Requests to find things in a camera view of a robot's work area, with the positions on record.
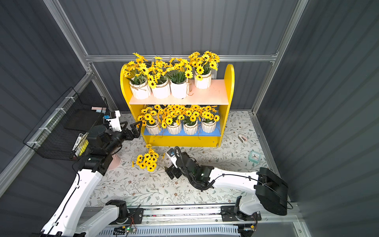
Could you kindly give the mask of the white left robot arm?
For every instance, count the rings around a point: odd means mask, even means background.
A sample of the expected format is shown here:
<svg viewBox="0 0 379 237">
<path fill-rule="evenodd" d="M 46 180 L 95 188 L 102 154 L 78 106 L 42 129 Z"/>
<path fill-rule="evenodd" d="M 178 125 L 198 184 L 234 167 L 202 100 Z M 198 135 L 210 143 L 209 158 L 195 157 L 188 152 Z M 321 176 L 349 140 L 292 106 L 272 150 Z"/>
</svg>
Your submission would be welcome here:
<svg viewBox="0 0 379 237">
<path fill-rule="evenodd" d="M 125 223 L 129 220 L 131 214 L 126 202 L 111 200 L 88 221 L 78 224 L 92 192 L 113 161 L 113 155 L 124 141 L 132 141 L 141 135 L 141 121 L 132 124 L 123 122 L 122 125 L 120 131 L 112 131 L 106 125 L 97 125 L 89 130 L 84 138 L 88 145 L 81 154 L 73 184 L 37 236 L 94 237 L 112 222 Z"/>
</svg>

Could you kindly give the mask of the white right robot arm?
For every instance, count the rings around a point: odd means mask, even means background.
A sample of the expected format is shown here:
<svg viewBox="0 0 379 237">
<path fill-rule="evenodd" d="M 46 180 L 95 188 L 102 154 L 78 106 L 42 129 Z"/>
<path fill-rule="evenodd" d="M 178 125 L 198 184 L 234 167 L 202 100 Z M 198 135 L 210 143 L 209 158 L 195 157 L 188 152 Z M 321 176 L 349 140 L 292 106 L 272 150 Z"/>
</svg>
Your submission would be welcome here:
<svg viewBox="0 0 379 237">
<path fill-rule="evenodd" d="M 200 191 L 211 188 L 236 189 L 246 193 L 237 197 L 232 213 L 238 219 L 252 216 L 254 213 L 268 212 L 285 216 L 288 209 L 288 184 L 267 168 L 258 172 L 226 171 L 213 166 L 200 166 L 186 152 L 176 154 L 173 149 L 165 156 L 172 165 L 165 168 L 171 179 L 184 176 L 189 183 Z"/>
</svg>

